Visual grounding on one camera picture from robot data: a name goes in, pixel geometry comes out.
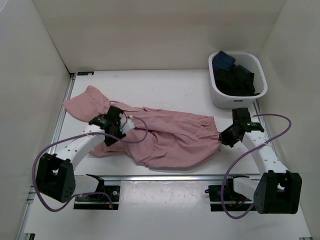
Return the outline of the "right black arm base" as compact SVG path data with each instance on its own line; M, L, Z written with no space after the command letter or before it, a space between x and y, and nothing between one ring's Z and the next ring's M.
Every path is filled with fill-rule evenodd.
M221 202L220 185L209 185L204 193L209 196L211 212L224 211ZM249 198L234 192L231 187L227 186L224 187L223 199L228 212L245 212L253 203Z

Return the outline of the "pink trousers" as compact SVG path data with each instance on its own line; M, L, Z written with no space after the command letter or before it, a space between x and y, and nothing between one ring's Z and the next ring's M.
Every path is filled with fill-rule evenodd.
M127 154L138 165L150 169L187 169L211 157L221 145L212 116L132 107L109 100L91 85L63 105L72 117L82 122L107 113L111 106L134 118L135 129L126 134L124 141L111 146L104 142L98 144L90 152L95 157Z

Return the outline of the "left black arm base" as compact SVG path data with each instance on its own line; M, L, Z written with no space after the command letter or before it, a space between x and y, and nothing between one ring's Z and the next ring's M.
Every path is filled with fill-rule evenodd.
M119 209L121 186L106 183L100 176L86 174L76 177L74 210Z

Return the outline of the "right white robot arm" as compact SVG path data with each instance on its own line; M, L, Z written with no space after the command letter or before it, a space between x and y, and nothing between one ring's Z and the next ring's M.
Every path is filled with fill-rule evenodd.
M259 214L296 214L299 208L302 189L302 178L297 172L291 172L275 154L271 142L285 133L292 126L272 138L268 138L259 122L253 122L248 108L240 107L232 110L232 125L222 131L219 140L225 146L234 147L241 142L247 152L239 156L227 169L221 184L220 200L223 211L232 219L238 220L246 216L252 209ZM244 157L251 155L260 174L260 180L238 176L226 185L232 168ZM224 196L236 200L241 195L252 203L241 215L234 216L226 208Z

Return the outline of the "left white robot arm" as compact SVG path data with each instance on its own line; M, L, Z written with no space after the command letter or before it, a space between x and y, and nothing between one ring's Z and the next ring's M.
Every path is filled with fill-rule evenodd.
M94 117L78 137L67 140L68 144L54 154L44 153L38 162L33 181L38 193L60 203L73 196L87 193L93 200L105 194L102 180L92 174L75 176L75 170L84 157L97 145L107 141L112 145L126 136L123 125L128 123L124 111L111 106L106 114Z

